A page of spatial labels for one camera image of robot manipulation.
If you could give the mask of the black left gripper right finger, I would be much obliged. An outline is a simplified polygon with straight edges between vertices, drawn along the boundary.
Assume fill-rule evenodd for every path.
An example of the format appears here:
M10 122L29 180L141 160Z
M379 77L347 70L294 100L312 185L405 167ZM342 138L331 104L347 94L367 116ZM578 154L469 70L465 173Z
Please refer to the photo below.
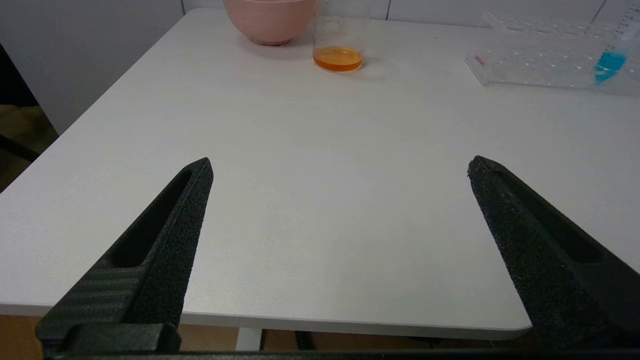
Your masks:
M547 349L639 349L640 276L502 164L477 155L471 191Z

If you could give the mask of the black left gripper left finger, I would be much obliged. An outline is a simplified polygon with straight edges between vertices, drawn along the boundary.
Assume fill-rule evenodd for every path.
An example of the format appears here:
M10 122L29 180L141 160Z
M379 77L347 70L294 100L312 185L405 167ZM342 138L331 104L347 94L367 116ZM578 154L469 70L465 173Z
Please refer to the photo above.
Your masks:
M42 317L44 354L177 353L213 167L183 167Z

